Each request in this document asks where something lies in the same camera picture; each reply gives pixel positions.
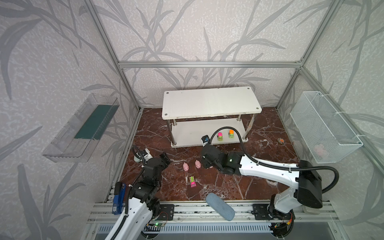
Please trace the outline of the pink mixer truck toy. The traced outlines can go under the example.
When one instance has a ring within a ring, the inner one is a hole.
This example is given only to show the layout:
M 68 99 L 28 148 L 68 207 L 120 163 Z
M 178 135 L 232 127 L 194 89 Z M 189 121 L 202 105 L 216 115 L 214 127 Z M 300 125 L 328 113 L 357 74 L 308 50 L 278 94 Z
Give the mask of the pink mixer truck toy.
M 218 141 L 222 141 L 223 140 L 223 134 L 221 132 L 218 132 L 217 139 L 218 139 Z

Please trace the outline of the pink green truck toy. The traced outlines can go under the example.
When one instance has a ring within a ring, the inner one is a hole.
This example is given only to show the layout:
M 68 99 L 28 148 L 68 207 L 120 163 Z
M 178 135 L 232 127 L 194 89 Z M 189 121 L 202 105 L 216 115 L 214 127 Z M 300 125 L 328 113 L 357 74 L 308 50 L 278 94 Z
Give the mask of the pink green truck toy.
M 195 178 L 193 176 L 189 177 L 191 188 L 194 188 L 197 186 L 197 183 L 195 181 Z

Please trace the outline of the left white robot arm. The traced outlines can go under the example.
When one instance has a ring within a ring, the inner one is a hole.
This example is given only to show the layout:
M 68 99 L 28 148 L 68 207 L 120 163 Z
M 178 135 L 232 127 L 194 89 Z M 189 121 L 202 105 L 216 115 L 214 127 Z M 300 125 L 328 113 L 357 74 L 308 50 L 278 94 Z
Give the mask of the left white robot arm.
M 163 152 L 159 157 L 151 157 L 146 150 L 132 147 L 135 157 L 142 164 L 139 175 L 127 187 L 125 207 L 107 240 L 136 240 L 145 226 L 160 215 L 160 200 L 156 194 L 161 189 L 162 172 L 170 165 L 171 160 Z

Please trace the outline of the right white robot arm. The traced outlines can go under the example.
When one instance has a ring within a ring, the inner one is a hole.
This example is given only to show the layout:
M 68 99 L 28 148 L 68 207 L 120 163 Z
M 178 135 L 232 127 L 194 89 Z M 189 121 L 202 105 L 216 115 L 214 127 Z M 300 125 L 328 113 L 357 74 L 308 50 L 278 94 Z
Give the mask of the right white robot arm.
M 301 160 L 299 164 L 283 164 L 252 157 L 240 141 L 241 152 L 224 153 L 212 144 L 213 137 L 201 138 L 202 164 L 205 169 L 215 168 L 225 175 L 251 176 L 281 183 L 288 187 L 271 197 L 269 212 L 287 215 L 299 206 L 312 209 L 323 207 L 323 194 L 339 181 L 339 171 L 331 166 L 313 166 Z

